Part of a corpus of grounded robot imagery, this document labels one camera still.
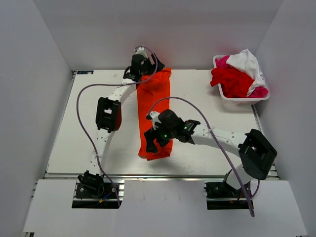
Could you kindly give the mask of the orange t-shirt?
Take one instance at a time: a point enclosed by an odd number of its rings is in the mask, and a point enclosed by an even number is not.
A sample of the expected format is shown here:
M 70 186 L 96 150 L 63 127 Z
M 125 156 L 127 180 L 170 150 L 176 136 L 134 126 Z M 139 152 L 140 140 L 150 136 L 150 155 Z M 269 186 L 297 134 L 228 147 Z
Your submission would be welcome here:
M 172 152 L 172 141 L 165 147 L 158 146 L 158 152 L 156 154 L 146 152 L 146 139 L 144 136 L 144 133 L 152 127 L 152 123 L 146 119 L 150 108 L 157 100 L 170 96 L 171 72 L 171 68 L 164 68 L 162 71 L 155 73 L 148 82 L 140 84 L 137 88 L 140 134 L 140 150 L 138 155 L 148 161 L 169 157 Z

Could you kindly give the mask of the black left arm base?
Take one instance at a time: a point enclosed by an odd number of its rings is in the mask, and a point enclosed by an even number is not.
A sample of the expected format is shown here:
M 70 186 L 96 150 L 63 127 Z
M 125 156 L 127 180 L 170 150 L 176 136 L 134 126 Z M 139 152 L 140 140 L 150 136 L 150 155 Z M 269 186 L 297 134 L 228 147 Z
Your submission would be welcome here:
M 78 176 L 72 202 L 73 209 L 118 209 L 123 194 L 119 183 L 107 181 L 104 175 L 86 171 Z

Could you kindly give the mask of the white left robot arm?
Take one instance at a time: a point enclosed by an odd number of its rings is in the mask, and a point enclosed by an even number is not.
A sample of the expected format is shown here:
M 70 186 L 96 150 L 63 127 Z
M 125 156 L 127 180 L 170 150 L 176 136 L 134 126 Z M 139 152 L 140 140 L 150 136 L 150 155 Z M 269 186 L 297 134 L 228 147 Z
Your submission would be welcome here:
M 131 65 L 127 67 L 123 74 L 123 79 L 120 84 L 116 84 L 116 89 L 107 97 L 100 97 L 97 102 L 95 123 L 97 127 L 96 141 L 92 141 L 92 146 L 95 153 L 96 166 L 99 171 L 97 174 L 109 177 L 102 168 L 101 161 L 106 155 L 112 137 L 121 125 L 121 106 L 125 100 L 136 91 L 137 87 L 147 82 L 142 80 L 143 76 L 149 76 L 151 79 L 154 74 L 164 68 L 154 53 L 151 53 L 151 58 L 154 61 L 150 62 L 146 54 L 146 49 L 139 47 L 132 56 Z

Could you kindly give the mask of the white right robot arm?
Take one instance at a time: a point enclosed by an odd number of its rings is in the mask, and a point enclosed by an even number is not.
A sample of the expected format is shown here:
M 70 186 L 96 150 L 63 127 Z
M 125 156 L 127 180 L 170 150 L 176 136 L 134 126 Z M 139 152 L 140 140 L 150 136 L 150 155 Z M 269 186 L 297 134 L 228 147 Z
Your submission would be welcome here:
M 144 133 L 148 153 L 157 153 L 158 147 L 165 147 L 176 139 L 182 143 L 223 149 L 227 154 L 238 156 L 241 164 L 232 167 L 222 184 L 223 192 L 229 197 L 236 196 L 241 185 L 252 179 L 266 180 L 277 156 L 276 149 L 257 129 L 248 133 L 209 129 L 197 120 L 182 120 L 170 109 L 150 112 L 146 119 L 152 123 Z

